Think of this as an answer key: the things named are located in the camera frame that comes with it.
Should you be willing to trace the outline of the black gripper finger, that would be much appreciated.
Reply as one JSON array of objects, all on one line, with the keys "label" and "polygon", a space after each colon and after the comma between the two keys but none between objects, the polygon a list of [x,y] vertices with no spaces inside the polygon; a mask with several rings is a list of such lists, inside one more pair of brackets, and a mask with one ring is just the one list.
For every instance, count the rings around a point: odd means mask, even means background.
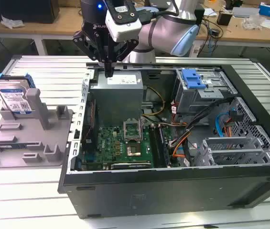
[{"label": "black gripper finger", "polygon": [[91,60],[98,61],[104,67],[105,77],[110,77],[110,62],[99,33],[93,33],[93,39],[87,39],[83,31],[77,31],[72,37],[73,43]]},{"label": "black gripper finger", "polygon": [[131,39],[124,42],[115,42],[109,39],[109,77],[113,76],[114,63],[124,60],[128,54],[138,45],[137,39]]}]

